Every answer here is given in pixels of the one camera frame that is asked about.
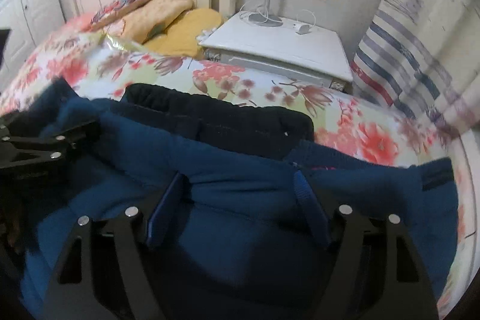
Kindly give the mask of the navy blue sweater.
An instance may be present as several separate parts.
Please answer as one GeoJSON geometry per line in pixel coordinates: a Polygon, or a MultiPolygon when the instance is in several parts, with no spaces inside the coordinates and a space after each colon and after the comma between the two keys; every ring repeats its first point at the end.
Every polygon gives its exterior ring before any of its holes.
{"type": "Polygon", "coordinates": [[[80,216],[72,180],[117,175],[152,188],[175,173],[191,184],[173,255],[194,284],[194,319],[315,319],[326,256],[297,202],[296,171],[364,215],[396,215],[422,258],[437,307],[457,247],[450,159],[386,166],[315,140],[281,160],[234,153],[133,121],[120,113],[120,101],[79,97],[64,79],[27,110],[3,115],[1,132],[6,126],[12,136],[50,137],[93,120],[99,133],[76,157],[1,169],[1,292],[18,296],[32,317],[44,319],[50,277],[80,216]]]}

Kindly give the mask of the floral quilt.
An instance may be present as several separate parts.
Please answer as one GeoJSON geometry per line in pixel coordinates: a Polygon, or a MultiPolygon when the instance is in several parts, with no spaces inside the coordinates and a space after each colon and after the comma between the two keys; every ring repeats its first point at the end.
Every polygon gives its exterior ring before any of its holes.
{"type": "Polygon", "coordinates": [[[145,83],[238,106],[282,106],[312,120],[318,144],[371,163],[409,166],[451,157],[460,196],[472,191],[462,144],[399,112],[253,68],[153,53],[104,32],[88,32],[76,22],[28,51],[1,91],[1,112],[24,110],[58,77],[89,99],[119,100],[129,85],[145,83]]]}

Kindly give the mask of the white wardrobe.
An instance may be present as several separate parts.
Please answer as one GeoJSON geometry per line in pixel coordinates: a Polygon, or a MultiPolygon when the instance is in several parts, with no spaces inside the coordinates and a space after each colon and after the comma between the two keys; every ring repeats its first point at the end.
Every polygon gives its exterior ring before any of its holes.
{"type": "Polygon", "coordinates": [[[1,0],[1,27],[10,35],[1,65],[1,90],[18,74],[33,50],[64,24],[59,0],[1,0]]]}

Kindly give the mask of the black garment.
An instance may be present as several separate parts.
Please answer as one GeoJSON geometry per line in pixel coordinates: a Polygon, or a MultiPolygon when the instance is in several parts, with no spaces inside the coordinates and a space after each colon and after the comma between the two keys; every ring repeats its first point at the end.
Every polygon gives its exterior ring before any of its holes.
{"type": "Polygon", "coordinates": [[[237,106],[158,85],[129,85],[120,113],[159,128],[239,154],[281,160],[302,141],[314,140],[312,120],[280,106],[237,106]]]}

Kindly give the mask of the beige folded blanket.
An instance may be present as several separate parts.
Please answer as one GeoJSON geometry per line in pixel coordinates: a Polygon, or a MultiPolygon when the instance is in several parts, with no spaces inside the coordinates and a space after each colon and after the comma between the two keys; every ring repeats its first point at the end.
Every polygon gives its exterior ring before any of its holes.
{"type": "Polygon", "coordinates": [[[190,10],[193,0],[151,0],[103,29],[106,34],[139,44],[160,34],[180,14],[190,10]]]}

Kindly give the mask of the round patterned cushion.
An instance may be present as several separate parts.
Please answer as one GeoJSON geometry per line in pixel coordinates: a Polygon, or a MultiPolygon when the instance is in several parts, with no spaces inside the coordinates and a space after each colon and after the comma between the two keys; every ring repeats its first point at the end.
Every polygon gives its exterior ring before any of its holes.
{"type": "Polygon", "coordinates": [[[90,27],[93,31],[104,28],[149,1],[151,0],[114,0],[97,11],[90,21],[90,27]]]}

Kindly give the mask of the yellow bed sheet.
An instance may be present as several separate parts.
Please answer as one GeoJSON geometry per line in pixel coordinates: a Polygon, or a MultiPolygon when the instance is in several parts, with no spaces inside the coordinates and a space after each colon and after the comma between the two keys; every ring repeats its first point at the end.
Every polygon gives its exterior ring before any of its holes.
{"type": "Polygon", "coordinates": [[[216,32],[223,18],[213,9],[198,8],[183,12],[162,33],[144,46],[150,52],[165,56],[203,58],[201,42],[216,32]]]}

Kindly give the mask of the striped patterned curtain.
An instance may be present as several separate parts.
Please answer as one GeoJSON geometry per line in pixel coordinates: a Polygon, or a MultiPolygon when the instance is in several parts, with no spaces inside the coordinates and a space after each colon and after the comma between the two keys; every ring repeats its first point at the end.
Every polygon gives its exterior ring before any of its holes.
{"type": "Polygon", "coordinates": [[[353,92],[459,136],[479,124],[479,0],[381,0],[353,92]]]}

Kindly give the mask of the white nightstand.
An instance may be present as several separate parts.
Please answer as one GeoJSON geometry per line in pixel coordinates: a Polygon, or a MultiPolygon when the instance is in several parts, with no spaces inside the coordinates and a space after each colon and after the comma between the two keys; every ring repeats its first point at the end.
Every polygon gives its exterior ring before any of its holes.
{"type": "Polygon", "coordinates": [[[238,15],[201,42],[216,61],[339,91],[352,82],[352,71],[336,32],[314,26],[312,32],[299,36],[290,29],[292,19],[282,18],[288,28],[265,28],[251,26],[238,15]]]}

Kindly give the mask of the white desk lamp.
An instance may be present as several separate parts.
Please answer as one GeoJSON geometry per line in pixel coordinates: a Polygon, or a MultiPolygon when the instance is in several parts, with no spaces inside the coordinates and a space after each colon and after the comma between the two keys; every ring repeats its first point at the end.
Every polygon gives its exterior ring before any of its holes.
{"type": "Polygon", "coordinates": [[[283,25],[283,21],[270,11],[270,2],[271,0],[264,0],[256,11],[248,15],[248,22],[266,28],[280,28],[283,25]]]}

